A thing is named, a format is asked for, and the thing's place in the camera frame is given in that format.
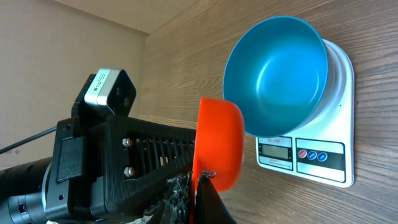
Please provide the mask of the red scoop blue handle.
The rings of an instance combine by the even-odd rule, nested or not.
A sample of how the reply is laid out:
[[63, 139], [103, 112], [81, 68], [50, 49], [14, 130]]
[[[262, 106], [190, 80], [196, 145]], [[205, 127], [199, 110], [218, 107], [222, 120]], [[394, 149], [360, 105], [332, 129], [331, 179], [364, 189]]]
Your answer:
[[243, 168], [244, 135], [243, 115], [234, 103], [201, 98], [192, 167], [190, 223], [195, 223], [198, 178], [204, 170], [216, 172], [211, 182], [218, 194], [236, 185]]

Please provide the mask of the white digital kitchen scale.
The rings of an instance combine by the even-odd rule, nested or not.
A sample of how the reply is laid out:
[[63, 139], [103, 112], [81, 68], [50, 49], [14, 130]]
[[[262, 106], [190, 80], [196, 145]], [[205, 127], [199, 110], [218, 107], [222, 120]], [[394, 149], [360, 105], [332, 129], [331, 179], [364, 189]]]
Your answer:
[[354, 182], [354, 69], [341, 47], [324, 43], [329, 79], [314, 116], [285, 136], [256, 138], [256, 159], [265, 169], [347, 188]]

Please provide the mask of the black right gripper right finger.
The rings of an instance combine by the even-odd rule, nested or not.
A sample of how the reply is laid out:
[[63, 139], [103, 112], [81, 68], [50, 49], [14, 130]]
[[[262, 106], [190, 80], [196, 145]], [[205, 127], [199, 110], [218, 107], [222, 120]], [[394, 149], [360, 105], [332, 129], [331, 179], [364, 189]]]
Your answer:
[[196, 224], [237, 224], [212, 184], [216, 172], [204, 170], [198, 178], [195, 204]]

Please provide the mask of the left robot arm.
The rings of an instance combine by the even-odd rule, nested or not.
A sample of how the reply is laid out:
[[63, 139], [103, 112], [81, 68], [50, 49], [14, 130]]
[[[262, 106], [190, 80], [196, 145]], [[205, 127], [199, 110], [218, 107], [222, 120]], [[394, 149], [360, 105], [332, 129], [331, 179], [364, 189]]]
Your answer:
[[1, 171], [1, 222], [137, 220], [192, 168], [195, 135], [120, 115], [62, 120], [52, 157]]

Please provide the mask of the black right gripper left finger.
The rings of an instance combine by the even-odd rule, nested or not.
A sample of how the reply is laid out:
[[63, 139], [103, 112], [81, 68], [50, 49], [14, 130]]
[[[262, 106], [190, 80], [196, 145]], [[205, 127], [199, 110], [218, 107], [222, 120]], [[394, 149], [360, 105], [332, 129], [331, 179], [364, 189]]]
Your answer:
[[192, 171], [166, 180], [166, 191], [151, 210], [150, 224], [188, 224], [192, 202]]

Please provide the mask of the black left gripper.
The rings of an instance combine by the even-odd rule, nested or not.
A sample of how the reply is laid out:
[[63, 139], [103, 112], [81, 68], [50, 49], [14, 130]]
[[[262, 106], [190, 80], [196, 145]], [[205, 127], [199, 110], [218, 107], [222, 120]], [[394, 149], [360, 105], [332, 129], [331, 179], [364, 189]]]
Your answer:
[[[79, 116], [57, 123], [45, 214], [54, 222], [106, 222], [94, 215], [103, 197], [93, 184], [102, 176], [98, 148], [105, 120]], [[112, 116], [105, 124], [104, 206], [112, 215], [140, 215], [166, 181], [192, 168], [196, 131]]]

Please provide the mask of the blue metal bowl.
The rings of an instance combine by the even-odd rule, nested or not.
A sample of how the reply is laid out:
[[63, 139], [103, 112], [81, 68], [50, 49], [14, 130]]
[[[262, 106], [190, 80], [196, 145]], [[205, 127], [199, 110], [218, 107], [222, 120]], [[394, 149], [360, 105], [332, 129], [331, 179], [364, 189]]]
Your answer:
[[241, 110], [247, 133], [285, 135], [314, 113], [328, 79], [326, 45], [308, 22], [275, 16], [250, 28], [224, 70], [223, 98]]

